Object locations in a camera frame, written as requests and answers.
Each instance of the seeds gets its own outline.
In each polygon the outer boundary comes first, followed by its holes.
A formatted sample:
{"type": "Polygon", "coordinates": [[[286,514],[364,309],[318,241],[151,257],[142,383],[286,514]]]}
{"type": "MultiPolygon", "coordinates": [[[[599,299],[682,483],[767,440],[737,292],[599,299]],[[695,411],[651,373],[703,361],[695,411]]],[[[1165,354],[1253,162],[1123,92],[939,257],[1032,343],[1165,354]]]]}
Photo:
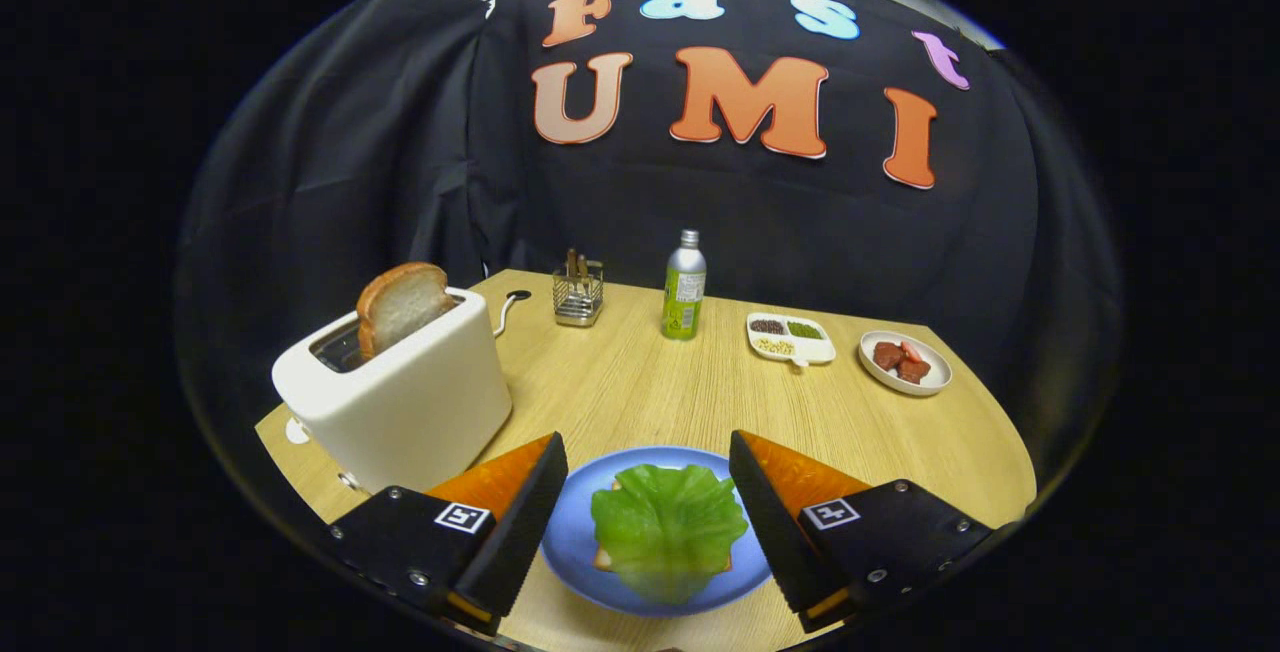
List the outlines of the seeds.
{"type": "Polygon", "coordinates": [[[822,339],[822,333],[818,332],[817,328],[809,327],[808,324],[800,322],[788,322],[787,329],[790,329],[791,334],[795,334],[796,337],[806,337],[809,339],[822,339]]]}
{"type": "Polygon", "coordinates": [[[764,352],[773,352],[774,355],[795,355],[795,345],[786,341],[772,342],[769,339],[756,339],[755,347],[764,352]]]}
{"type": "Polygon", "coordinates": [[[786,334],[782,323],[776,319],[758,319],[751,323],[751,332],[768,332],[769,334],[786,334]]]}

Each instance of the letter m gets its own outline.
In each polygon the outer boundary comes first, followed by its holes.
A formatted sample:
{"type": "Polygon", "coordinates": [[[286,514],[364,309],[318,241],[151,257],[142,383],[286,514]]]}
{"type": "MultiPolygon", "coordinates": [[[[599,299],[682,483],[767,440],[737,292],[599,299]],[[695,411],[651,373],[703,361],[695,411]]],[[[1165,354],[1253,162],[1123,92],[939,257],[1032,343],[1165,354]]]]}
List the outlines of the letter m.
{"type": "Polygon", "coordinates": [[[685,47],[676,59],[689,70],[685,114],[671,126],[676,140],[719,140],[721,128],[712,120],[717,105],[733,140],[744,145],[772,110],[772,124],[760,136],[765,147],[800,158],[826,156],[827,145],[818,137],[818,87],[829,77],[826,67],[778,58],[751,83],[733,55],[719,47],[685,47]]]}

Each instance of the wooden table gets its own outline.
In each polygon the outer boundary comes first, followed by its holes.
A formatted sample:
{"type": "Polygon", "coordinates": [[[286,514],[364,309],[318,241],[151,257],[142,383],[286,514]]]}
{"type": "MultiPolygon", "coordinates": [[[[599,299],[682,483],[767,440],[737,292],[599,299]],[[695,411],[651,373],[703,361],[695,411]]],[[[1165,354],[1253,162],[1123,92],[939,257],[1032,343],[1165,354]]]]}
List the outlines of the wooden table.
{"type": "MultiPolygon", "coordinates": [[[[497,339],[513,410],[477,461],[552,430],[564,438],[571,473],[649,444],[728,456],[730,433],[745,429],[869,484],[913,479],[991,528],[1020,519],[1036,497],[1030,457],[1009,416],[927,327],[708,297],[698,336],[675,342],[659,330],[659,289],[607,283],[595,325],[571,328],[553,320],[549,275],[504,270],[475,287],[494,328],[506,293],[521,288],[534,296],[511,309],[497,339]],[[836,360],[800,369],[762,359],[746,342],[751,311],[818,320],[836,360]],[[883,387],[855,356],[872,329],[932,346],[950,360],[951,384],[933,397],[883,387]]],[[[311,510],[333,521],[366,496],[339,483],[338,465],[319,444],[285,439],[289,418],[276,407],[259,423],[260,438],[311,510]]],[[[552,652],[778,649],[815,637],[800,630],[773,582],[701,615],[643,619],[579,597],[541,552],[499,633],[552,652]]]]}

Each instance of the bread slice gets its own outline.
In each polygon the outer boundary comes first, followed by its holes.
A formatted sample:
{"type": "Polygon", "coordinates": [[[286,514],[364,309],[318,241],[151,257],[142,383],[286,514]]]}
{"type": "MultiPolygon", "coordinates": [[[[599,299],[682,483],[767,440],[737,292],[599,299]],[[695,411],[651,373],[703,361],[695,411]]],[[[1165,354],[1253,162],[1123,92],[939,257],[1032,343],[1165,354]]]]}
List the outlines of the bread slice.
{"type": "MultiPolygon", "coordinates": [[[[612,489],[621,489],[621,488],[622,488],[622,485],[618,484],[618,480],[613,479],[613,487],[612,487],[612,489]]],[[[600,547],[599,544],[596,544],[595,546],[595,557],[591,558],[591,566],[594,566],[595,569],[600,570],[602,573],[612,573],[613,571],[613,558],[609,557],[609,553],[604,551],[604,547],[600,547]]],[[[733,569],[733,556],[731,553],[731,556],[728,556],[727,560],[724,560],[724,569],[722,571],[727,573],[727,571],[730,571],[732,569],[733,569]]]]}
{"type": "Polygon", "coordinates": [[[404,263],[379,274],[356,302],[360,355],[367,361],[457,306],[444,288],[444,270],[404,263]]]}

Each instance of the lettuce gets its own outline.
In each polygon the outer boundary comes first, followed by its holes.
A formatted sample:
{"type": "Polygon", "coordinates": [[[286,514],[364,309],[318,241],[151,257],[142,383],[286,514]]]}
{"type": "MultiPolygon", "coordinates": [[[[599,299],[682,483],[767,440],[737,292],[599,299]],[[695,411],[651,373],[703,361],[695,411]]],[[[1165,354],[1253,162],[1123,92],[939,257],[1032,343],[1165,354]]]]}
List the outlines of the lettuce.
{"type": "Polygon", "coordinates": [[[637,465],[616,475],[618,489],[591,494],[595,542],[612,570],[641,597],[684,605],[724,570],[746,533],[733,480],[703,466],[637,465]]]}

